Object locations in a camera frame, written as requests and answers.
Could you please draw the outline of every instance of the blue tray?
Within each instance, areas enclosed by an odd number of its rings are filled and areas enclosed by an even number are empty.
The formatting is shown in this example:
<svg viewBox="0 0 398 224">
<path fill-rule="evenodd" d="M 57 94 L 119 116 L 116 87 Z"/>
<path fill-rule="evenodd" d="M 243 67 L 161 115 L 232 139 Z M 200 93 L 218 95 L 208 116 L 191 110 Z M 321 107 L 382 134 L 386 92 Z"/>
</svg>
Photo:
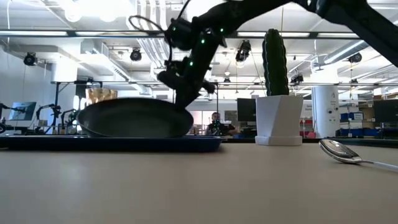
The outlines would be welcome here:
<svg viewBox="0 0 398 224">
<path fill-rule="evenodd" d="M 86 136 L 12 136 L 0 138 L 0 148 L 12 151 L 215 152 L 221 138 L 88 138 Z"/>
</svg>

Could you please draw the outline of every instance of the computer monitor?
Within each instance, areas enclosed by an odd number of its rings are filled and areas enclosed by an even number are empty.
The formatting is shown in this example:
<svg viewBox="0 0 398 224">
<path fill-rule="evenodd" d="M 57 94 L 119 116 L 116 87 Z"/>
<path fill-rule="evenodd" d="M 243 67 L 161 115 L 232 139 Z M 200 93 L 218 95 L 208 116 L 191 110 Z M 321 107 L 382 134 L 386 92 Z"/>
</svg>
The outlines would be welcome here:
<svg viewBox="0 0 398 224">
<path fill-rule="evenodd" d="M 375 122 L 398 122 L 398 100 L 377 100 L 373 107 Z"/>
<path fill-rule="evenodd" d="M 256 99 L 238 98 L 238 121 L 256 121 Z"/>
<path fill-rule="evenodd" d="M 11 110 L 10 121 L 30 121 L 35 113 L 36 102 L 13 103 L 12 108 L 24 110 L 24 112 Z"/>
</svg>

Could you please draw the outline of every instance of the white planter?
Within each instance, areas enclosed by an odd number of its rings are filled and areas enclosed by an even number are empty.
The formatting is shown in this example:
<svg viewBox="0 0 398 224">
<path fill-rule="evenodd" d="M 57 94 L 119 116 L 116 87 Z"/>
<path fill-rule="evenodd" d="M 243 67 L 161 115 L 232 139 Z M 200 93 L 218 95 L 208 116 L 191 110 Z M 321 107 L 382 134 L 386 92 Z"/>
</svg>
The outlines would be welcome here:
<svg viewBox="0 0 398 224">
<path fill-rule="evenodd" d="M 267 96 L 256 99 L 256 144 L 300 146 L 301 96 Z"/>
</svg>

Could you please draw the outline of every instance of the table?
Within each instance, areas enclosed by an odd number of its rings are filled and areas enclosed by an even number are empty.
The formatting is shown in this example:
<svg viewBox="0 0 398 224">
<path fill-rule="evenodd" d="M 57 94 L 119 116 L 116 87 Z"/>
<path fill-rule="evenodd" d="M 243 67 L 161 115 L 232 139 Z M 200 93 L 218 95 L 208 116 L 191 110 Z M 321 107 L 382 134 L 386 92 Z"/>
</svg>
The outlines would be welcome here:
<svg viewBox="0 0 398 224">
<path fill-rule="evenodd" d="M 398 172 L 340 164 L 318 144 L 213 154 L 0 152 L 9 224 L 397 223 Z M 352 146 L 398 164 L 398 150 Z"/>
</svg>

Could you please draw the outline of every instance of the silver spoon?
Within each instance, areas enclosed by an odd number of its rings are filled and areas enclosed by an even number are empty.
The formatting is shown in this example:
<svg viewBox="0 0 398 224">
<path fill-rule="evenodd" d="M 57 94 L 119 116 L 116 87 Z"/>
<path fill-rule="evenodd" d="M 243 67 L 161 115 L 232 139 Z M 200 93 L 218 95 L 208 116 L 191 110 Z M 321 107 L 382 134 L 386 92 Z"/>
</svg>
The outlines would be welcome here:
<svg viewBox="0 0 398 224">
<path fill-rule="evenodd" d="M 340 162 L 344 162 L 347 164 L 367 163 L 388 169 L 398 170 L 398 166 L 385 164 L 382 162 L 363 160 L 356 152 L 352 151 L 349 147 L 333 140 L 322 139 L 321 141 L 319 141 L 319 145 L 326 154 Z"/>
</svg>

